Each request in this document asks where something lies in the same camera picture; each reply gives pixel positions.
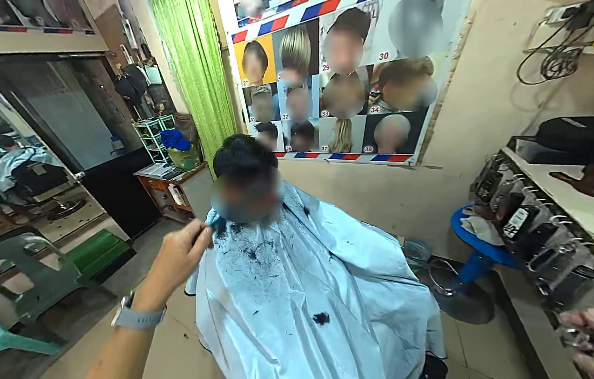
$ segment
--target wall outlet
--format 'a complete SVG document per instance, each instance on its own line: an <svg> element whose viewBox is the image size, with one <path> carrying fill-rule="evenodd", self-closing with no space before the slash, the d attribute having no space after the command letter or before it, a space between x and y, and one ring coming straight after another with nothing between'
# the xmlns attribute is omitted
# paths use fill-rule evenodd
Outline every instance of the wall outlet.
<svg viewBox="0 0 594 379"><path fill-rule="evenodd" d="M587 1L581 1L580 3L562 5L560 7L549 8L545 13L546 24L556 24L566 22L575 13L580 10L580 5L587 3Z"/></svg>

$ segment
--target blue stool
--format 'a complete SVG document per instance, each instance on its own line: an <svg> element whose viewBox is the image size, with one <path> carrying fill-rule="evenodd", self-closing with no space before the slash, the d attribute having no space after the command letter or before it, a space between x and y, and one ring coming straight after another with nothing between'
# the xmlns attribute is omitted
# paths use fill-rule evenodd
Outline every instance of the blue stool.
<svg viewBox="0 0 594 379"><path fill-rule="evenodd" d="M494 304L489 294L474 283L475 280L491 270L496 263L517 269L522 268L522 263L504 246L491 245L465 230L461 226L461 219L469 216L463 214L464 208L466 207L454 212L451 227L461 241L470 245L474 251L460 271L456 271L446 260L438 258L431 261L427 273L433 284L435 298L444 313L464 323L486 324L495 316ZM435 263L442 263L447 268L436 267Z"/></svg>

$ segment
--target green curtain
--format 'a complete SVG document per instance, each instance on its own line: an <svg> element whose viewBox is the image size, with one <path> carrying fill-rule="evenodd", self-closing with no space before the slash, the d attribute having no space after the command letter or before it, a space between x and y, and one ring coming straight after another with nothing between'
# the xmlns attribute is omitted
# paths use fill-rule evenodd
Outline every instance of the green curtain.
<svg viewBox="0 0 594 379"><path fill-rule="evenodd" d="M149 2L175 81L194 117L206 160L212 165L224 139L236 133L213 11L208 0Z"/></svg>

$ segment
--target blue towel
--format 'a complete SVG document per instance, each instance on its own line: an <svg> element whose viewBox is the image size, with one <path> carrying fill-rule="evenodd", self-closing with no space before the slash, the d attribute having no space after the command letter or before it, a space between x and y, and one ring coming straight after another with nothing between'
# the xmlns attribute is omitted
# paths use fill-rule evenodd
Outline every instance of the blue towel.
<svg viewBox="0 0 594 379"><path fill-rule="evenodd" d="M188 151L192 147L192 143L185 140L179 130L162 131L161 142L166 148L176 148L181 151Z"/></svg>

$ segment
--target gray watch strap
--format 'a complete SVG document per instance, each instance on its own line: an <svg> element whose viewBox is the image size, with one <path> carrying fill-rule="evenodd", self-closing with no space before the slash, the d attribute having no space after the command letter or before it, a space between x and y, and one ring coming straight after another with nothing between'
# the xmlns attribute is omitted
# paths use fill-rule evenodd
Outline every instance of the gray watch strap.
<svg viewBox="0 0 594 379"><path fill-rule="evenodd" d="M161 312L136 312L130 308L120 308L112 321L113 326L125 326L132 329L150 329L163 320L166 313L164 308Z"/></svg>

